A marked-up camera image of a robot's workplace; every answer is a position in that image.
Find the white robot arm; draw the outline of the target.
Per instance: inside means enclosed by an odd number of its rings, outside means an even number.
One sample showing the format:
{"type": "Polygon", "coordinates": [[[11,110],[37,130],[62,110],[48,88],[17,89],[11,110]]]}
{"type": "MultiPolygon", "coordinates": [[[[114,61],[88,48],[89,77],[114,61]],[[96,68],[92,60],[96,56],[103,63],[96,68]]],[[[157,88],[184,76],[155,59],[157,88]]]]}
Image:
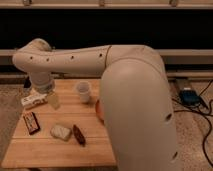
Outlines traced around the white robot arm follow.
{"type": "Polygon", "coordinates": [[[170,86],[156,50],[105,45],[53,51],[45,40],[34,39],[12,61],[42,94],[54,88],[53,72],[99,76],[99,99],[118,170],[181,171],[170,86]]]}

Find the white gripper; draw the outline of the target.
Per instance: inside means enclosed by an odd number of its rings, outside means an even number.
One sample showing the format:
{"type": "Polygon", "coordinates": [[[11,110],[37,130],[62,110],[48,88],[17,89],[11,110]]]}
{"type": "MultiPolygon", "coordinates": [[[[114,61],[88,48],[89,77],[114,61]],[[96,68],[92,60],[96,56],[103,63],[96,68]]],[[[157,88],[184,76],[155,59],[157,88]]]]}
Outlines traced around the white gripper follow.
{"type": "Polygon", "coordinates": [[[48,103],[55,110],[60,108],[59,97],[55,92],[51,92],[55,88],[55,82],[52,75],[48,72],[38,72],[30,74],[30,81],[33,88],[41,94],[49,93],[46,97],[48,103]]]}

